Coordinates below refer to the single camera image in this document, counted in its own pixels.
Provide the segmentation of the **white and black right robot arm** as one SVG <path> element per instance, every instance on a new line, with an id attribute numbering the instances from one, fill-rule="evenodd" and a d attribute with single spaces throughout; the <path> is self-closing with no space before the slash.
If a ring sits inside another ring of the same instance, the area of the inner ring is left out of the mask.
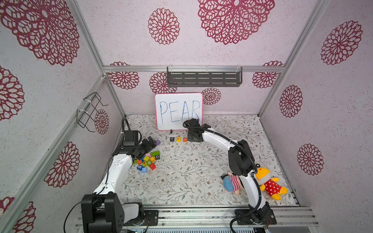
<path id="1" fill-rule="evenodd" d="M 236 176 L 239 187 L 244 188 L 253 213 L 267 214 L 270 207 L 262 197 L 262 191 L 257 183 L 255 175 L 258 170 L 248 143 L 245 140 L 232 140 L 207 124 L 200 125 L 199 120 L 194 118 L 183 122 L 183 127 L 188 130 L 187 136 L 190 142 L 209 142 L 227 153 L 232 176 Z"/>

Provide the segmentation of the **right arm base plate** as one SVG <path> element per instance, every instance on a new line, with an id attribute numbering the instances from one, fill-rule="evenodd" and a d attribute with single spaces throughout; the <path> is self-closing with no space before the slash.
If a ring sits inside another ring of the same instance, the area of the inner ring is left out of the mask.
<path id="1" fill-rule="evenodd" d="M 237 220 L 238 225 L 276 225 L 277 221 L 271 208 L 263 207 L 260 210 Z"/>

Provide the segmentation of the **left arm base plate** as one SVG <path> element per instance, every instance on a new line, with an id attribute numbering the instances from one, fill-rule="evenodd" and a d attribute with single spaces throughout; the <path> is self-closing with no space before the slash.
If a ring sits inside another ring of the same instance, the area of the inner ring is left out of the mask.
<path id="1" fill-rule="evenodd" d="M 137 223 L 138 226 L 157 226 L 159 220 L 159 211 L 158 210 L 144 210 L 143 216 L 140 219 L 140 222 Z"/>

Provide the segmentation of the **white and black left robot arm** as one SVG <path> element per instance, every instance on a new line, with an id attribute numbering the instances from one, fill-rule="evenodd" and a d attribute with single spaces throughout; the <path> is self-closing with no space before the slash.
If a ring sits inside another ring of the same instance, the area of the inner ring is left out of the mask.
<path id="1" fill-rule="evenodd" d="M 143 204 L 121 204 L 118 189 L 128 178 L 133 164 L 144 169 L 143 162 L 150 160 L 148 154 L 156 146 L 152 137 L 142 138 L 139 131 L 130 129 L 128 119 L 122 118 L 121 138 L 109 159 L 105 177 L 79 203 L 85 233 L 119 233 L 125 225 L 150 227 L 151 218 L 146 216 Z"/>

